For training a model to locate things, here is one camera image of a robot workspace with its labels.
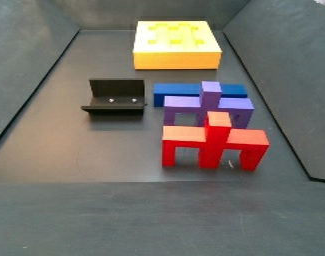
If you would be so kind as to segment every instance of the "red bridge-shaped block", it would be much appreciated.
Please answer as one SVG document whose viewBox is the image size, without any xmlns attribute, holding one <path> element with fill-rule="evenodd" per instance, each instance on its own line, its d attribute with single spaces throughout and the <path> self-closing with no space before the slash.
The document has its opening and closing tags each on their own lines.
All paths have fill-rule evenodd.
<svg viewBox="0 0 325 256">
<path fill-rule="evenodd" d="M 216 169 L 224 149 L 240 150 L 240 167 L 254 171 L 269 141 L 263 130 L 232 129 L 227 112 L 207 112 L 204 127 L 163 126 L 162 165 L 175 165 L 176 147 L 199 149 L 199 167 Z"/>
</svg>

